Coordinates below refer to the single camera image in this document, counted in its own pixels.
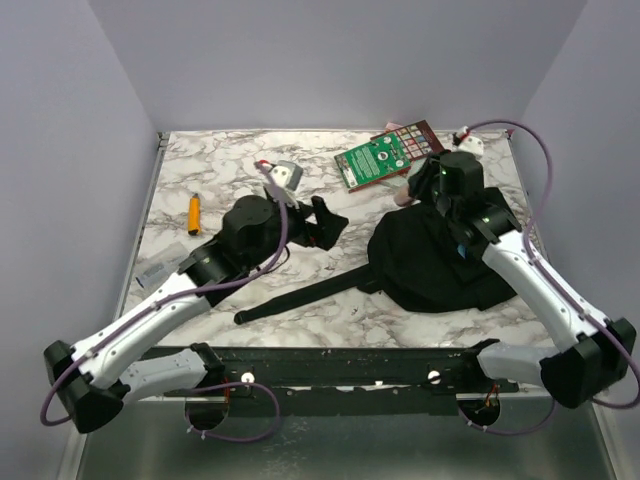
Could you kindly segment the black student backpack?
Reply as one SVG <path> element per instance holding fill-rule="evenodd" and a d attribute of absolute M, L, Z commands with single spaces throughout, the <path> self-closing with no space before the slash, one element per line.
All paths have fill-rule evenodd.
<path fill-rule="evenodd" d="M 444 218 L 426 203 L 385 214 L 368 242 L 367 258 L 363 266 L 239 311 L 234 322 L 283 313 L 351 288 L 382 291 L 417 313 L 484 311 L 516 296 L 484 262 L 458 252 Z"/>

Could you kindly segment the pink cap small bottle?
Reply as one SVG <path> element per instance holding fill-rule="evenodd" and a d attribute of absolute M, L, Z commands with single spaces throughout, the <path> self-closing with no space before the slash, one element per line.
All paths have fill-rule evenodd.
<path fill-rule="evenodd" d="M 399 189 L 394 195 L 394 203 L 399 207 L 411 205 L 415 198 L 410 195 L 407 189 Z"/>

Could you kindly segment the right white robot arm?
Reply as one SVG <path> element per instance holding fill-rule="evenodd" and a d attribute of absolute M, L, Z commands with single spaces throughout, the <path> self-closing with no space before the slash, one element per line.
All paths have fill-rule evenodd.
<path fill-rule="evenodd" d="M 549 334 L 550 348 L 494 341 L 460 367 L 460 379 L 480 392 L 496 379 L 545 388 L 566 408 L 637 373 L 631 353 L 636 330 L 610 319 L 581 297 L 530 242 L 510 208 L 490 198 L 476 157 L 464 151 L 430 153 L 408 174 L 411 198 L 432 207 L 444 225 L 444 244 L 457 260 L 484 266 L 506 283 Z"/>

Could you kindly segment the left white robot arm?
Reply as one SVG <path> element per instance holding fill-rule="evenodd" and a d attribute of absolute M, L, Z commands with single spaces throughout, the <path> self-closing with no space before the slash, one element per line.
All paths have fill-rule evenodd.
<path fill-rule="evenodd" d="M 193 250 L 178 269 L 137 307 L 74 344 L 56 340 L 43 352 L 51 390 L 80 433 L 113 420 L 123 407 L 166 392 L 214 393 L 221 365 L 206 345 L 144 359 L 161 339 L 273 268 L 288 243 L 330 250 L 347 218 L 323 198 L 289 206 L 268 197 L 244 196 L 224 214 L 221 230 Z"/>

